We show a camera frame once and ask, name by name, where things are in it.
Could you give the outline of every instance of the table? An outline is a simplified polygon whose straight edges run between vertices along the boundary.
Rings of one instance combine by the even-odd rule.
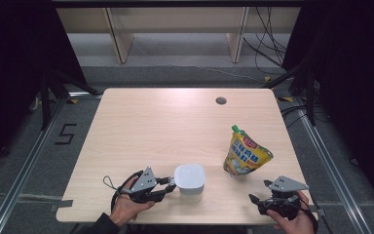
[[[217,98],[225,98],[218,104]],[[274,159],[259,170],[231,178],[223,170],[233,125],[245,130]],[[157,177],[173,176],[177,166],[201,164],[206,173],[200,202],[180,199],[178,188],[138,215],[139,224],[274,223],[260,215],[248,193],[271,196],[263,180],[288,176],[305,182],[277,101],[267,89],[108,89],[93,118],[59,208],[64,222],[96,221],[110,213],[114,190],[133,173],[151,166]]]

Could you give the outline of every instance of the yellow pouch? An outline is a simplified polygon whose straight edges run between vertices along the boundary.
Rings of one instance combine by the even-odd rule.
[[[243,176],[263,166],[273,159],[273,154],[267,148],[256,143],[245,131],[232,127],[233,136],[229,153],[224,160],[224,171],[231,176]]]

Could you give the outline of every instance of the wooden tabletop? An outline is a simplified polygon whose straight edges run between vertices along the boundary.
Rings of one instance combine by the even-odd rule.
[[[218,104],[217,98],[225,98]],[[268,148],[274,159],[257,171],[232,178],[223,170],[233,125]],[[200,202],[180,199],[176,188],[134,223],[274,223],[260,215],[248,194],[272,195],[263,180],[287,176],[305,183],[277,101],[268,89],[109,89],[94,116],[59,208],[59,221],[95,221],[110,214],[114,190],[130,175],[151,166],[156,177],[173,176],[177,166],[205,169]]]

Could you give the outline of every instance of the person's right hand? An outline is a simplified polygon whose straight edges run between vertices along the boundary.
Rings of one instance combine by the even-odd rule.
[[[302,199],[301,202],[302,209],[307,210],[308,207],[306,204],[309,205],[309,199],[305,196],[305,194],[301,191],[297,192],[299,197]],[[282,217],[279,213],[274,212],[272,210],[267,211],[267,215],[269,215],[276,224],[274,227],[276,229],[282,229],[286,232],[286,234],[314,234],[314,226],[309,219],[309,217],[302,211],[297,213],[297,216],[293,220],[287,220],[286,218]]]

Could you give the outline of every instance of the black fabric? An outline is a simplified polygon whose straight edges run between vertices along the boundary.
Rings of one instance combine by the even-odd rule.
[[[120,227],[106,213],[103,213],[93,226],[83,227],[77,234],[117,234],[119,231]]]

